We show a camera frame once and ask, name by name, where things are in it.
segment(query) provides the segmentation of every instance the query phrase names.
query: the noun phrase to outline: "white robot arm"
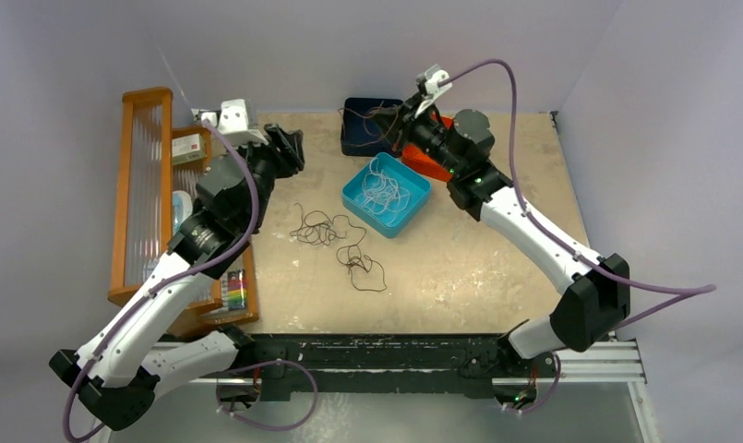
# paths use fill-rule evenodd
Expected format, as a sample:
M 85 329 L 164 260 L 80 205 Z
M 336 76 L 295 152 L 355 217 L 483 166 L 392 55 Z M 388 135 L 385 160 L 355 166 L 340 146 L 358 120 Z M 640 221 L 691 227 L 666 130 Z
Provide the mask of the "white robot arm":
M 113 320 L 76 351 L 62 350 L 53 371 L 81 402 L 114 430 L 123 429 L 167 391 L 232 366 L 249 342 L 238 329 L 212 332 L 167 352 L 154 343 L 195 297 L 247 248 L 262 223 L 276 179 L 303 170 L 303 133 L 265 125 L 264 135 L 244 101 L 222 104 L 220 130 L 231 155 L 210 161 L 199 179 L 198 208 L 168 243 L 151 275 Z M 227 138 L 238 143 L 233 148 Z M 241 167 L 241 150 L 246 167 Z
M 377 111 L 372 120 L 391 142 L 413 143 L 450 171 L 448 190 L 456 206 L 509 239 L 561 294 L 551 315 L 529 321 L 505 337 L 509 357 L 530 359 L 562 348 L 585 351 L 629 315 L 629 287 L 590 265 L 628 278 L 628 264 L 615 254 L 601 257 L 525 200 L 521 204 L 512 180 L 488 159 L 495 140 L 484 114 L 466 109 L 454 116 L 450 128 L 441 123 L 434 103 L 451 85 L 447 72 L 434 65 L 417 80 L 418 92 L 412 98 Z M 529 215 L 551 236 L 534 226 Z M 574 249 L 574 256 L 557 240 Z

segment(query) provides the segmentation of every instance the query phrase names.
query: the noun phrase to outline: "small box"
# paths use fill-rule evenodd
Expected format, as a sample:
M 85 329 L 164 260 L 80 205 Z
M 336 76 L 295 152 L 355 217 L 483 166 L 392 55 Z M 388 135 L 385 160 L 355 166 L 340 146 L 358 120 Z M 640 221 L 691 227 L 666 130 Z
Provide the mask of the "small box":
M 192 134 L 191 136 L 173 140 L 173 165 L 193 162 L 204 158 L 205 148 L 202 144 L 202 137 L 199 134 Z
M 359 115 L 367 115 L 375 108 L 398 106 L 403 103 L 395 99 L 369 99 L 350 97 L 344 102 L 342 117 L 342 153 L 356 157 L 374 157 L 380 152 L 386 152 L 393 157 L 401 153 L 393 150 L 392 144 L 384 139 L 379 126 L 371 119 L 363 119 Z

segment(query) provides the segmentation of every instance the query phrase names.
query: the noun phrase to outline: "gray wall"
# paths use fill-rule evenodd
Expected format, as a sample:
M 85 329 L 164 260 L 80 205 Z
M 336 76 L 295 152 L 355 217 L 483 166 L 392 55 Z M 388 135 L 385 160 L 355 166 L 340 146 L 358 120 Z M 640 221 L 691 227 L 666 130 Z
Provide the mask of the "gray wall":
M 434 63 L 457 72 L 504 56 L 521 108 L 567 98 L 620 0 L 138 0 L 194 106 L 336 109 L 350 96 L 412 95 Z M 476 73 L 446 109 L 509 107 L 500 71 Z
M 743 1 L 625 2 L 559 123 L 592 244 L 719 286 L 623 330 L 667 440 L 743 441 Z
M 64 441 L 48 358 L 115 311 L 121 94 L 167 81 L 132 12 L 0 0 L 0 441 Z

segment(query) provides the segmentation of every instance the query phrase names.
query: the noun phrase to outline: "beige tabletop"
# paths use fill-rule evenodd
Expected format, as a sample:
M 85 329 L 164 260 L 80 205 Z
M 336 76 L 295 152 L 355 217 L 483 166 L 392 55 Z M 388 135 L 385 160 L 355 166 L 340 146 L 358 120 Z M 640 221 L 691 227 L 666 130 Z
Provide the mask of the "beige tabletop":
M 509 116 L 490 114 L 497 145 L 491 160 L 504 173 Z M 263 114 L 304 132 L 306 168 L 277 180 L 265 221 L 254 245 L 261 320 L 248 332 L 299 333 L 460 333 L 502 332 L 526 318 L 552 311 L 558 300 L 545 275 L 501 234 L 458 210 L 444 183 L 431 180 L 431 197 L 395 238 L 368 229 L 364 254 L 380 262 L 388 289 L 358 292 L 336 248 L 301 244 L 290 236 L 300 225 L 300 203 L 330 216 L 348 214 L 342 188 L 370 159 L 345 157 L 339 143 L 341 119 L 328 114 Z M 581 216 L 555 129 L 547 114 L 518 120 L 516 159 L 525 196 L 564 231 L 585 241 Z M 337 221 L 337 230 L 345 228 Z M 372 270 L 355 274 L 360 286 L 379 286 Z

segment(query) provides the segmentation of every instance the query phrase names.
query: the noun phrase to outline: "black string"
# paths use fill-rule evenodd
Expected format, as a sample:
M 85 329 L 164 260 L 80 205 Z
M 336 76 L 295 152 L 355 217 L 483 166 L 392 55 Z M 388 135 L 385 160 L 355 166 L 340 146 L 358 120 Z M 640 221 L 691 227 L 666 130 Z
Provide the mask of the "black string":
M 360 249 L 360 242 L 366 238 L 366 234 L 368 233 L 368 230 L 365 227 L 352 224 L 349 217 L 344 214 L 338 214 L 332 218 L 322 210 L 312 210 L 311 212 L 304 214 L 305 211 L 303 206 L 300 203 L 295 203 L 295 205 L 300 208 L 300 226 L 291 231 L 290 236 L 294 237 L 298 242 L 313 246 L 330 246 L 334 240 L 346 239 L 348 233 L 345 232 L 340 234 L 335 229 L 336 220 L 339 218 L 346 219 L 350 228 L 355 229 L 356 231 L 363 231 L 359 240 L 351 245 L 344 245 L 336 249 L 336 260 L 342 264 L 342 266 L 346 267 L 347 273 L 349 273 L 350 284 L 355 290 L 374 293 L 387 291 L 388 284 L 385 282 L 385 267 L 369 255 L 363 254 L 363 251 Z M 309 217 L 314 219 L 315 215 L 318 217 L 318 221 L 310 222 L 308 220 Z M 375 264 L 382 270 L 382 288 L 375 289 L 358 287 L 354 282 L 354 271 L 359 269 L 362 272 L 369 274 Z

